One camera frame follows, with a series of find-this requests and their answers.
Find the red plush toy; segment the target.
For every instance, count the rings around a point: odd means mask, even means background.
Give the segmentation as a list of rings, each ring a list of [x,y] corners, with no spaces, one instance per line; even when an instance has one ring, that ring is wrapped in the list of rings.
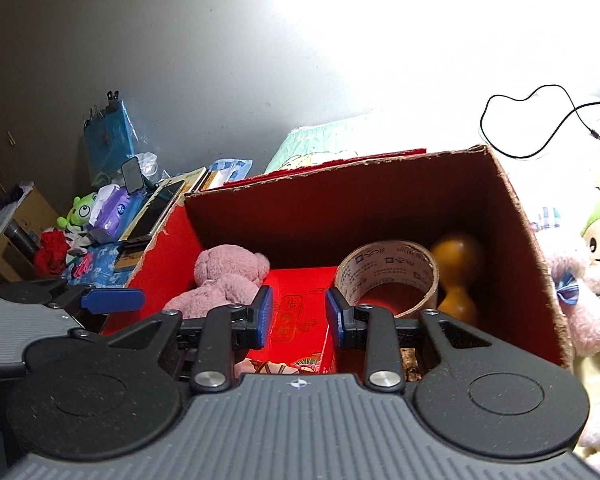
[[[65,234],[58,230],[43,232],[40,248],[34,254],[33,266],[38,278],[58,278],[66,268],[66,255],[70,246]]]

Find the green frog toy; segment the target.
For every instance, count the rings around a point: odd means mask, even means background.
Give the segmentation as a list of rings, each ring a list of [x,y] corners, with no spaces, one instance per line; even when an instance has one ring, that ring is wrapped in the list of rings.
[[[57,218],[57,226],[61,230],[69,228],[84,228],[91,219],[92,209],[95,205],[97,194],[91,192],[83,197],[76,196],[68,214]]]

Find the blue bag with clips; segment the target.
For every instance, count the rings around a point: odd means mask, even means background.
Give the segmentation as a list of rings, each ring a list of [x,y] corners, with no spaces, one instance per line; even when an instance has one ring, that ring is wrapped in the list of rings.
[[[107,92],[104,108],[90,108],[83,123],[83,140],[93,182],[113,178],[135,155],[137,135],[118,90]]]

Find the stack of books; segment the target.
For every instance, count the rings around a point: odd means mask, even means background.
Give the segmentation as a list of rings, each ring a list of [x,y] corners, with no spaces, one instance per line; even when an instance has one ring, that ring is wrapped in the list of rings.
[[[196,191],[207,174],[207,168],[200,167],[157,184],[120,237],[114,272],[129,271],[137,265],[180,197]]]

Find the red cardboard box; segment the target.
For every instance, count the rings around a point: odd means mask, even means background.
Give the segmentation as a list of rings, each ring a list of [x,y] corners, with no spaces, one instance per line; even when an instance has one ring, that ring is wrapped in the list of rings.
[[[310,358],[334,370],[325,292],[355,249],[383,240],[425,247],[468,235],[484,265],[471,299],[485,332],[572,367],[574,351],[552,281],[504,171],[488,148],[406,152],[256,177],[193,193],[172,209],[132,273],[145,296],[110,315],[106,334],[163,309],[195,284],[194,265],[222,244],[260,252],[274,292],[272,342],[259,361]]]

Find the brown packing tape roll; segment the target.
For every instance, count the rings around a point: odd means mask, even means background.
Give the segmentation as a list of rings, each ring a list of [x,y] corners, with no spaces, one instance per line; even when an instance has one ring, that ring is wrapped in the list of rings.
[[[414,242],[383,240],[347,255],[337,268],[334,285],[349,304],[358,304],[369,292],[378,296],[382,286],[404,287],[397,318],[435,309],[440,284],[439,267],[431,252]]]

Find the blue patterned cloth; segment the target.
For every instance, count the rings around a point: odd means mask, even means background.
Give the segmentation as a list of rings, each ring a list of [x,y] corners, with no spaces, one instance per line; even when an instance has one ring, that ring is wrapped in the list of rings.
[[[96,288],[125,286],[131,272],[114,270],[118,255],[118,245],[114,243],[90,246],[84,256],[71,260],[62,277],[73,285]]]

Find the pastel cartoon bed sheet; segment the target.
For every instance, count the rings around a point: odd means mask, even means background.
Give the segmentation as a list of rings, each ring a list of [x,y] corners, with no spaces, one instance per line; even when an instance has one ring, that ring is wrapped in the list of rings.
[[[581,237],[584,222],[600,202],[600,159],[593,155],[592,142],[578,139],[577,132],[576,128],[568,128],[566,140],[524,162],[505,156],[498,159],[516,190],[535,239],[539,233],[557,229]],[[482,133],[475,130],[399,136],[396,127],[379,128],[365,118],[349,118],[292,130],[266,169],[269,172],[298,169],[411,148],[441,152],[469,148],[483,141]],[[550,275],[545,260],[543,271]],[[560,342],[567,348],[574,367],[576,356],[560,307],[558,318]]]

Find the purple tissue pack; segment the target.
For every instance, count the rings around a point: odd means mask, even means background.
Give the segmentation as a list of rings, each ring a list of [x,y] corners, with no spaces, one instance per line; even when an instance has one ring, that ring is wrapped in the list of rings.
[[[88,234],[98,244],[116,242],[140,208],[144,196],[129,194],[124,186],[108,184],[99,189],[87,222]]]

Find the pink plush bear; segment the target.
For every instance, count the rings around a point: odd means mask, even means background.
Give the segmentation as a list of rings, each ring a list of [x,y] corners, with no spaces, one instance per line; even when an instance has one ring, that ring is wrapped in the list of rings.
[[[183,318],[204,318],[210,310],[229,304],[251,304],[270,273],[260,252],[224,244],[203,250],[194,265],[195,287],[169,300],[166,311]]]

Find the orange wooden gourd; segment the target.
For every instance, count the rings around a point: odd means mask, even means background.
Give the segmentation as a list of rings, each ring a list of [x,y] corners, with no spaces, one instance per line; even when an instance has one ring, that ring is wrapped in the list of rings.
[[[447,236],[431,248],[444,292],[438,309],[460,322],[476,325],[478,309],[469,289],[478,280],[482,257],[477,242],[467,235]]]

